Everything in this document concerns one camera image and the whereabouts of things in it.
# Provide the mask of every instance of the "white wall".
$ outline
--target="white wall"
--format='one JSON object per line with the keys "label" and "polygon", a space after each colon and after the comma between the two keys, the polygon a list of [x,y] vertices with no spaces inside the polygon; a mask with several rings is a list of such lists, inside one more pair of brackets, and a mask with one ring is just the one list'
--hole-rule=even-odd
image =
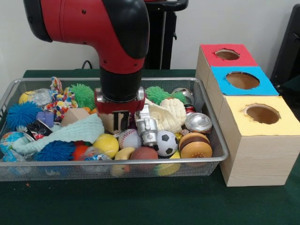
{"label": "white wall", "polygon": [[[172,68],[195,68],[200,43],[244,43],[270,75],[297,0],[190,0],[178,12]],[[27,69],[74,69],[84,60],[98,66],[89,46],[46,43],[33,36],[23,1],[0,1],[0,94]]]}
{"label": "white wall", "polygon": [[242,43],[270,76],[298,0],[190,0],[177,13],[172,68],[195,68],[199,44]]}

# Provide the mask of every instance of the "baseball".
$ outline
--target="baseball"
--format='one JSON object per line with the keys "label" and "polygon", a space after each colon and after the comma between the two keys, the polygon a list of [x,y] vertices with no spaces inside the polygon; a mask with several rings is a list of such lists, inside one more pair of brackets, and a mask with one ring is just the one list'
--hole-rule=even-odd
{"label": "baseball", "polygon": [[128,129],[120,133],[119,146],[121,149],[133,147],[135,149],[142,146],[142,139],[140,138],[137,130]]}

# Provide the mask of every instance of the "blue box lid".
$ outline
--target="blue box lid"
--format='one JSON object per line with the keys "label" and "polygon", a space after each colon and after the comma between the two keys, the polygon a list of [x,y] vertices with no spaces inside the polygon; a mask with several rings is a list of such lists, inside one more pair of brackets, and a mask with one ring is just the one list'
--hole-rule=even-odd
{"label": "blue box lid", "polygon": [[211,67],[225,95],[278,95],[260,67]]}

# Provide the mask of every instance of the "purple toy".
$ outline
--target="purple toy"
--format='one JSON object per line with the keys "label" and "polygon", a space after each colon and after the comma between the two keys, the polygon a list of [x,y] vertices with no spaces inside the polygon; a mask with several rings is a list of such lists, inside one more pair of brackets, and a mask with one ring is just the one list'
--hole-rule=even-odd
{"label": "purple toy", "polygon": [[42,121],[48,127],[52,128],[54,126],[54,113],[53,112],[38,112],[37,120]]}

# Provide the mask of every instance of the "soccer ball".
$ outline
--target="soccer ball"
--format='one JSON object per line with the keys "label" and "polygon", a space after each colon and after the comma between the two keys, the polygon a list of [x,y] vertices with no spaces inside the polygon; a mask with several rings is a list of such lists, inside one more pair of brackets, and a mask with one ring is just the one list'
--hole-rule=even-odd
{"label": "soccer ball", "polygon": [[159,131],[157,134],[157,144],[153,146],[157,154],[163,157],[173,155],[178,147],[178,140],[172,132]]}

